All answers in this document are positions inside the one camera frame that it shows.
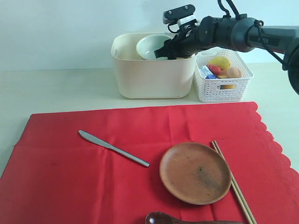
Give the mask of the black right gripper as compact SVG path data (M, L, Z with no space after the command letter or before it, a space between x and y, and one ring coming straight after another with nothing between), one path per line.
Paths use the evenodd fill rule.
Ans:
M210 47L210 29L197 26L180 32L164 46L154 51L156 58L188 58Z

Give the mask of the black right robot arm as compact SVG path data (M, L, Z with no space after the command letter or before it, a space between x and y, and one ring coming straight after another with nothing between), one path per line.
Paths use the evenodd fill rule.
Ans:
M240 16L207 16L199 25L181 30L174 38L155 50L156 58L188 58L214 47L238 52L264 49L287 71L291 87L299 92L299 28L266 26L262 20Z

